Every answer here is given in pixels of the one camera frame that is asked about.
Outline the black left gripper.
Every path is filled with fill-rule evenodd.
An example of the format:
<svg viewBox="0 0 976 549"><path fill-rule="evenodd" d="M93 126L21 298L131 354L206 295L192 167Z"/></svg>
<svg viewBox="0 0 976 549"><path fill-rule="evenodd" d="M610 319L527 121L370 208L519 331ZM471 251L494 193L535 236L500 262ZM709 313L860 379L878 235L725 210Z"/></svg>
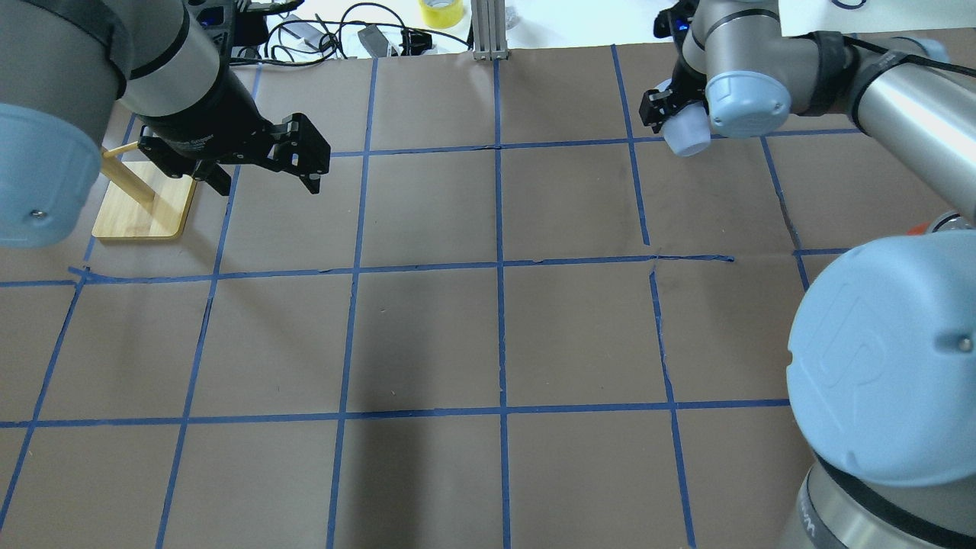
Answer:
<svg viewBox="0 0 976 549"><path fill-rule="evenodd" d="M163 174L191 176L220 197L233 178L219 163L253 164L299 178L319 194L330 171L331 146L307 115L291 114L273 126L259 114L239 80L216 80L195 104L177 114L138 114L144 128L139 149Z"/></svg>

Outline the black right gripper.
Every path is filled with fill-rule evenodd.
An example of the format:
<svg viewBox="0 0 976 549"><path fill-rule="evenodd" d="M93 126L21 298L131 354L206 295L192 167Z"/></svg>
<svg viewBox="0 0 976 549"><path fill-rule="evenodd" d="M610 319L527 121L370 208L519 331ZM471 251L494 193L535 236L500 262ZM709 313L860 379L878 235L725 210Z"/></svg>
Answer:
<svg viewBox="0 0 976 549"><path fill-rule="evenodd" d="M669 88L645 91L639 104L639 118L644 127L663 129L687 104L705 103L707 77L697 72L685 59L674 63Z"/></svg>

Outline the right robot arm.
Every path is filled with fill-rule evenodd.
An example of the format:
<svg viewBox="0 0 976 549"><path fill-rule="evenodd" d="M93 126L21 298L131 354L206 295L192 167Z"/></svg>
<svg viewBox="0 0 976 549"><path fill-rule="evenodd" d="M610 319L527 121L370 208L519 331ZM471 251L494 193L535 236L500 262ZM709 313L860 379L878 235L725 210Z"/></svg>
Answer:
<svg viewBox="0 0 976 549"><path fill-rule="evenodd" d="M781 548L974 546L974 88L941 43L784 27L783 1L679 1L644 126L679 156L845 112L951 211L844 252L796 310L785 371L815 460Z"/></svg>

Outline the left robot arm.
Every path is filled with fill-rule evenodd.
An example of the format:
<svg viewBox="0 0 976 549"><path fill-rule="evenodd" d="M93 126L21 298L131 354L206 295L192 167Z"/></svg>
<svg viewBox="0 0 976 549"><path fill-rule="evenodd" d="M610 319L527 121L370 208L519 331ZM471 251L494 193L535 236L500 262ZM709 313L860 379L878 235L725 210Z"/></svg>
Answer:
<svg viewBox="0 0 976 549"><path fill-rule="evenodd" d="M73 232L104 169L111 109L143 122L137 149L165 176L226 197L226 165L298 177L311 194L331 147L305 114L275 124L231 69L248 1L4 1L2 245Z"/></svg>

